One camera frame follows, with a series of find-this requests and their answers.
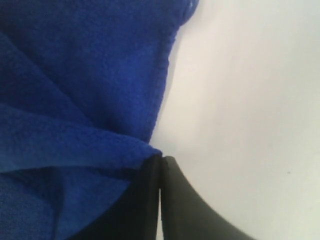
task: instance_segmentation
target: white surface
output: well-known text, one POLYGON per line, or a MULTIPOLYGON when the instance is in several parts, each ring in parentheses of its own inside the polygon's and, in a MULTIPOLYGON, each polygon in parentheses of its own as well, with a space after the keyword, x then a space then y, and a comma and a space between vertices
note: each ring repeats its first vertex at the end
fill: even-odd
POLYGON ((152 144, 257 240, 320 240, 320 2, 200 0, 171 62, 152 144))

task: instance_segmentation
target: microfiber cloth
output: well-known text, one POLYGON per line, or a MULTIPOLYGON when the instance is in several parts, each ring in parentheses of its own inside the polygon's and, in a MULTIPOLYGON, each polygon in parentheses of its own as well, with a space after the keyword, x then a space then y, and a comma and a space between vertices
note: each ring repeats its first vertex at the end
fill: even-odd
POLYGON ((161 154, 148 142, 196 2, 0 0, 1 240, 67 239, 161 154))

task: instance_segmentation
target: black plastic object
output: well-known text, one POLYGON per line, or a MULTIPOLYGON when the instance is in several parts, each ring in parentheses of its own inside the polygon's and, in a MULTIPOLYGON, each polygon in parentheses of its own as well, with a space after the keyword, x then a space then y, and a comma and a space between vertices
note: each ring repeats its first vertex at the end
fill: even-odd
POLYGON ((165 240, 253 240, 213 211, 173 157, 161 162, 161 214, 165 240))
POLYGON ((212 210, 173 157, 147 159, 119 200, 69 240, 155 240, 161 189, 164 240, 253 240, 212 210))

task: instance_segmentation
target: blue towel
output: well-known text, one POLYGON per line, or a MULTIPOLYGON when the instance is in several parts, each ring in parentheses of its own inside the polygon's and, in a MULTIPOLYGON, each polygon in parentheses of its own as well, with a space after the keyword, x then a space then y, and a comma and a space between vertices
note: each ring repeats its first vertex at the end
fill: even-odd
POLYGON ((0 240, 64 240, 142 162, 196 0, 0 0, 0 240))

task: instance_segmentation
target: white background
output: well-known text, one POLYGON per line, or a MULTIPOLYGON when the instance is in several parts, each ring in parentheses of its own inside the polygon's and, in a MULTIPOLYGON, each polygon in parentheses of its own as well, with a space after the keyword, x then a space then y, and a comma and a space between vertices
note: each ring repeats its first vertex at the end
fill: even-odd
POLYGON ((257 240, 320 240, 320 1, 200 0, 152 145, 257 240))

